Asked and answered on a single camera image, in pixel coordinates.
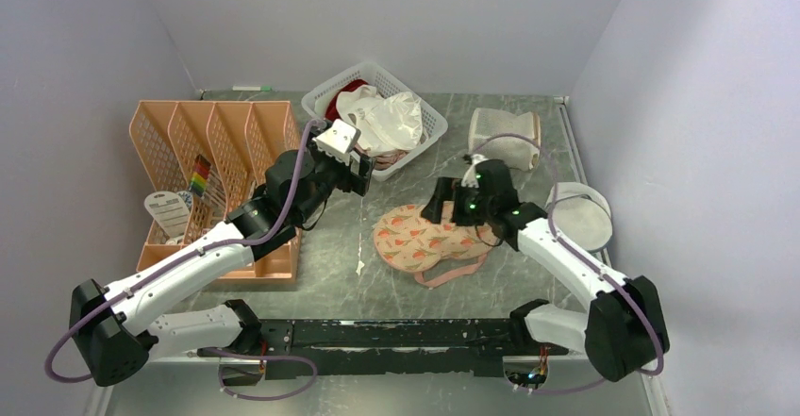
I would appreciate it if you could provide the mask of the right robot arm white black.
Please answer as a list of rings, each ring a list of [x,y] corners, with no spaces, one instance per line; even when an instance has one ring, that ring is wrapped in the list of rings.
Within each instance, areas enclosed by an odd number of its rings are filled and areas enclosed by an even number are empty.
[[[586,356],[617,382],[632,373],[660,374],[669,338],[655,284],[630,278],[580,249],[540,206],[520,200],[508,166],[472,157],[461,178],[441,177],[421,216],[432,224],[483,226],[516,252],[534,259],[584,308],[573,311],[534,300],[509,316],[509,342],[519,353],[554,345]]]

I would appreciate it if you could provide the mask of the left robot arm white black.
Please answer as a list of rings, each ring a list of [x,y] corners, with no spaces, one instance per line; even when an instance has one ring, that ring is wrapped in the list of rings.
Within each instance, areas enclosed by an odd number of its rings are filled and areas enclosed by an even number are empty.
[[[262,324],[241,299],[172,314],[177,302],[232,271],[265,258],[314,227],[334,191],[363,196],[375,167],[358,152],[341,162],[312,147],[282,153],[252,197],[195,242],[126,279],[74,288],[70,337],[96,385],[118,384],[148,361],[183,351],[260,351]]]

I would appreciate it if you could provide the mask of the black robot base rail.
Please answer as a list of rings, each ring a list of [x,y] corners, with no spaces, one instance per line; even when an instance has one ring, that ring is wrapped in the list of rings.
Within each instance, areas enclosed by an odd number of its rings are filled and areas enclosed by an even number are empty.
[[[260,331],[224,362],[224,385],[255,386],[301,376],[470,373],[503,377],[513,358],[564,356],[534,341],[509,318],[325,320],[263,319]]]

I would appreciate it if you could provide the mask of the floral mesh laundry bag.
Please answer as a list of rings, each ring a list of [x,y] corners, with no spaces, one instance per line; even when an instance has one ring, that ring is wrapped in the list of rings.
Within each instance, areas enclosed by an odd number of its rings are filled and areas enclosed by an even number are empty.
[[[453,222],[451,202],[444,205],[438,224],[425,219],[422,210],[417,205],[391,209],[374,225],[373,240],[386,263],[413,275],[423,286],[435,289],[474,274],[501,244],[487,224],[461,226]]]

